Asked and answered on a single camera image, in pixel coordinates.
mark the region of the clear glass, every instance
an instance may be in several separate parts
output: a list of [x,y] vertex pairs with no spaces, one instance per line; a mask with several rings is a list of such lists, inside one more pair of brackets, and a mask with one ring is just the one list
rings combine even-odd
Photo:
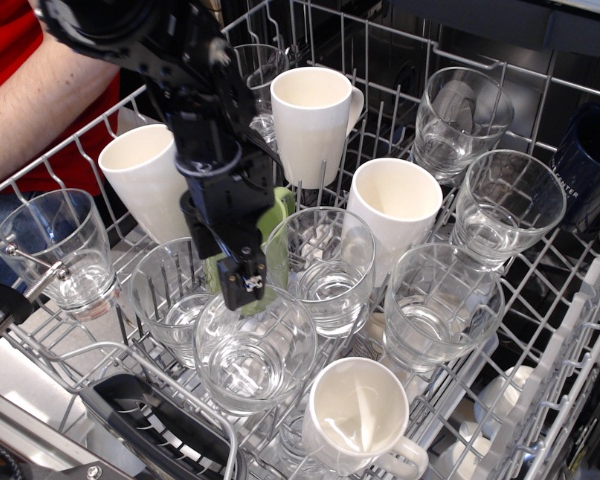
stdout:
[[152,335],[185,367],[196,366],[193,356],[195,323],[210,299],[209,294],[184,297],[171,307],[165,317],[149,322]]
[[560,180],[542,162],[513,150],[487,152],[460,187],[451,241],[495,270],[555,227],[566,206]]
[[332,207],[302,210],[276,227],[265,254],[268,281],[302,302],[320,335],[339,337],[364,324],[375,241],[360,217]]
[[[276,438],[269,444],[264,452],[267,460],[282,472],[286,478],[296,480],[337,480],[341,478],[334,471],[329,470],[315,458],[307,455],[302,444],[302,422],[307,406],[308,396],[284,419]],[[279,478],[273,475],[267,478]]]
[[499,276],[468,250],[448,243],[415,247],[391,274],[384,351],[405,370],[433,370],[489,339],[504,302]]
[[[9,254],[13,246],[26,256]],[[0,225],[0,255],[29,286],[48,270],[45,264],[61,261],[68,277],[54,279],[44,293],[78,320],[105,314],[120,293],[104,223],[82,190],[56,190],[18,207]]]
[[279,48],[271,45],[249,44],[234,47],[238,69],[247,87],[254,93],[257,115],[249,125],[277,150],[271,110],[271,82],[289,70],[289,59]]
[[277,407],[297,394],[318,348],[309,313],[270,285],[262,300],[235,311],[222,295],[214,297],[198,318],[193,341],[203,386],[217,405],[240,416]]
[[172,240],[144,256],[129,286],[136,315],[187,367],[195,366],[193,323],[211,298],[203,265],[191,238]]
[[434,73],[416,117],[411,159],[440,184],[459,184],[462,173],[491,150],[513,122],[513,104],[491,77],[468,68]]

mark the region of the person's arm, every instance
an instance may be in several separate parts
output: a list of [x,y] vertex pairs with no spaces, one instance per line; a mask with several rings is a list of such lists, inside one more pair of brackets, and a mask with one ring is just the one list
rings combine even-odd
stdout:
[[0,86],[0,181],[49,146],[117,72],[45,32],[40,47]]

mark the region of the dark blue mug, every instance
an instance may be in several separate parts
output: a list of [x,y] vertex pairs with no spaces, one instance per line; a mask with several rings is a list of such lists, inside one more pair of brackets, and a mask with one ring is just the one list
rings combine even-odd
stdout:
[[567,194],[560,228],[593,238],[600,230],[600,105],[578,109],[550,166]]

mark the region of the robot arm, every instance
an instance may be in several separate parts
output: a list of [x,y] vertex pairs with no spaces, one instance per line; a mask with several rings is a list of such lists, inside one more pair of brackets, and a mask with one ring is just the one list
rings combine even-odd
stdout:
[[40,9],[60,42],[143,76],[175,137],[201,258],[227,255],[218,271],[229,308],[262,298],[256,223],[274,202],[271,157],[249,128],[253,95],[213,16],[198,0],[40,0]]

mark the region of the red shirt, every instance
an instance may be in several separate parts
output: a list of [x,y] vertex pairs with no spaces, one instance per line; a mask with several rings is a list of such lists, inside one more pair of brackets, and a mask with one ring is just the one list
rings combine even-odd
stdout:
[[[2,85],[42,42],[42,30],[33,10],[26,0],[0,0],[0,85]],[[107,90],[54,141],[41,152],[33,152],[31,160],[68,138],[108,108],[115,105],[120,96],[119,82],[116,78]],[[110,118],[115,131],[116,118]],[[4,140],[9,141],[8,132]],[[106,126],[100,122],[95,128],[80,137],[85,153],[96,163],[100,151],[112,138]],[[93,195],[99,193],[96,178],[89,162],[82,157],[75,144],[62,149],[50,157],[54,173],[65,182],[67,187],[82,188]],[[28,173],[18,186],[23,191],[48,191],[58,189],[58,183],[49,175],[43,165]]]

